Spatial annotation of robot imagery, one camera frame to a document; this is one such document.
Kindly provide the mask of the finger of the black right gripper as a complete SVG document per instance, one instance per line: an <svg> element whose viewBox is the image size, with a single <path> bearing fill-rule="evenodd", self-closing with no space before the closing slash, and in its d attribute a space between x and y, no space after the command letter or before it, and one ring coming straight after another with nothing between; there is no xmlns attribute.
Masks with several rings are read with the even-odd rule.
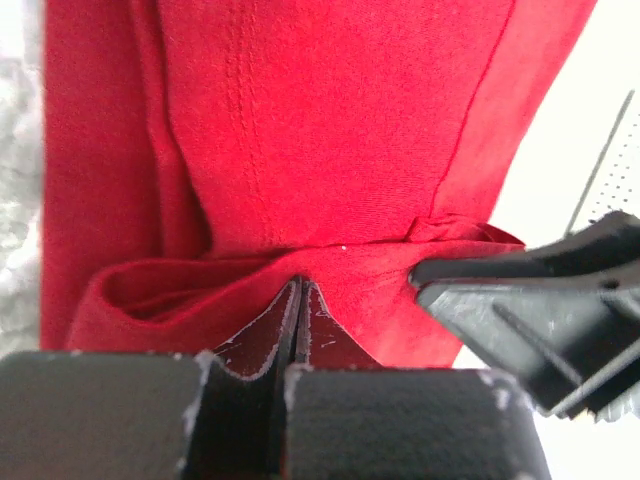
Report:
<svg viewBox="0 0 640 480"><path fill-rule="evenodd" d="M539 410L615 422L639 412L639 221L614 211L534 250L424 260L417 303Z"/></svg>

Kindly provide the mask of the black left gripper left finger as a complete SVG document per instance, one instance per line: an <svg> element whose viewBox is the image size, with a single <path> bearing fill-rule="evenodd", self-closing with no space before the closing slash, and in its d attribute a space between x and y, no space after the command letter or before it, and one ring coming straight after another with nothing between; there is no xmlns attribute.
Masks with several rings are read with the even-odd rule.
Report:
<svg viewBox="0 0 640 480"><path fill-rule="evenodd" d="M213 350L23 351L1 361L5 479L266 479L303 282Z"/></svg>

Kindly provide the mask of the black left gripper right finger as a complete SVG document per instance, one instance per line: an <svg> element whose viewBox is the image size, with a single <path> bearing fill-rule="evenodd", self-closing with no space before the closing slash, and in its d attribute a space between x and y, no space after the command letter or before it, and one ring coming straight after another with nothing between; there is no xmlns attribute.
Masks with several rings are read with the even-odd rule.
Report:
<svg viewBox="0 0 640 480"><path fill-rule="evenodd" d="M284 383L288 479L546 479L531 403L508 374L377 365L306 282Z"/></svg>

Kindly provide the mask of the red t shirt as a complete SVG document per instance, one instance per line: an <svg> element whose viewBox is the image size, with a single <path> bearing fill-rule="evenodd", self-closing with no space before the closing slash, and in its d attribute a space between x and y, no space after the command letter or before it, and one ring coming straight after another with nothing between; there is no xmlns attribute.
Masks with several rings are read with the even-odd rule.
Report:
<svg viewBox="0 0 640 480"><path fill-rule="evenodd" d="M460 342L426 258L489 223L591 1L50 1L40 345L197 353L314 281L386 366Z"/></svg>

